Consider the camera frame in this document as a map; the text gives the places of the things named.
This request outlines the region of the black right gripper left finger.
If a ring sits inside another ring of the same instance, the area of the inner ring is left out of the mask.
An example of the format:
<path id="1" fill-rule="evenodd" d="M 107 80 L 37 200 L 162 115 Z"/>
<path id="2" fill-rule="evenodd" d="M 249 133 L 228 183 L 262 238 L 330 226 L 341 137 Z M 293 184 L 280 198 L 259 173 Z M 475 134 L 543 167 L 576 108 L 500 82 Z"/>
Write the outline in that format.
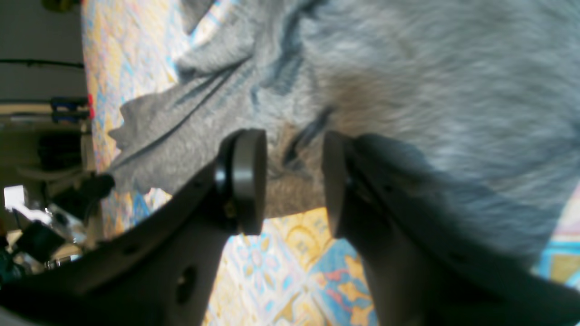
<path id="1" fill-rule="evenodd" d="M 259 235 L 266 132 L 227 136 L 162 208 L 64 266 L 1 289 L 3 326 L 199 326 L 223 248 Z"/>

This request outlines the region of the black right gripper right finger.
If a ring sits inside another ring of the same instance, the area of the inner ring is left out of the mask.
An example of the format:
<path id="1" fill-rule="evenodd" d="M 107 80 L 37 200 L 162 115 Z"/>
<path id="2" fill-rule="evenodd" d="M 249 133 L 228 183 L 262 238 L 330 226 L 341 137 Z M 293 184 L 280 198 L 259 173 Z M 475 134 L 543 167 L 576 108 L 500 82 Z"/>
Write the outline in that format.
<path id="1" fill-rule="evenodd" d="M 324 136 L 331 234 L 361 257 L 382 326 L 574 326 L 579 292 L 447 231 L 354 139 Z"/>

